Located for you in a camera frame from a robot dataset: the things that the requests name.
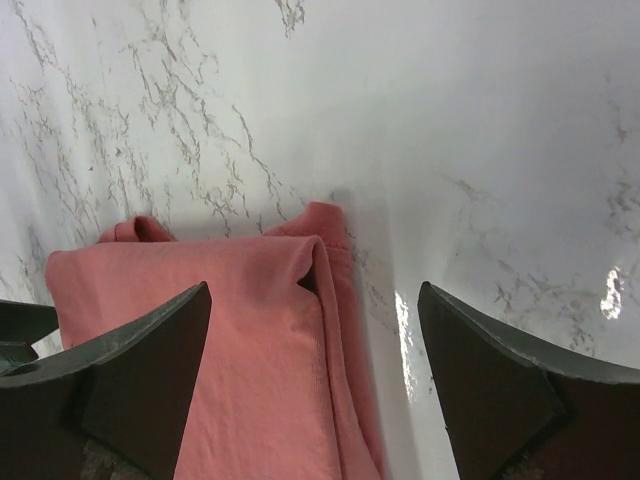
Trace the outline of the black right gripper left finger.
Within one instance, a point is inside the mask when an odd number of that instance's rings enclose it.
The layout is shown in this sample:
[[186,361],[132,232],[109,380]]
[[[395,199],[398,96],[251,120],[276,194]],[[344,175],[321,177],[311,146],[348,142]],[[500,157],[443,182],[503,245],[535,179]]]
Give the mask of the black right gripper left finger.
[[170,479],[210,316],[205,284],[1,374],[5,479]]

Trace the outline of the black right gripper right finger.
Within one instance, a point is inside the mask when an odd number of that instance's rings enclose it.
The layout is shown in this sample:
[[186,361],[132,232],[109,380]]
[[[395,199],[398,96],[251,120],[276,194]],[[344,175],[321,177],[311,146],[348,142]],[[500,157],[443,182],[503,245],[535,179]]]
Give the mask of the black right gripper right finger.
[[430,282],[418,313],[460,478],[638,478],[638,370],[502,323]]

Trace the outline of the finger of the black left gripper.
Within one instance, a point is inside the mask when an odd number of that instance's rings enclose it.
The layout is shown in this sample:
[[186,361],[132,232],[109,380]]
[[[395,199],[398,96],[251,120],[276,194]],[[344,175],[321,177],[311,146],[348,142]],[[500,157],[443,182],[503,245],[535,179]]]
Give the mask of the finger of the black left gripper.
[[54,307],[1,301],[1,374],[39,359],[33,345],[58,329]]

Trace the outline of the dusty pink t-shirt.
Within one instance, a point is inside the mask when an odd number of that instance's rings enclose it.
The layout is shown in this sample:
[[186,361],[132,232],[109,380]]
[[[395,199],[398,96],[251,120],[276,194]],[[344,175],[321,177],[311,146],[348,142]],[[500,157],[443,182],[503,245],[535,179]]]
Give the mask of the dusty pink t-shirt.
[[179,479],[381,479],[385,454],[343,211],[260,236],[179,242],[139,216],[51,254],[73,347],[206,283],[212,310]]

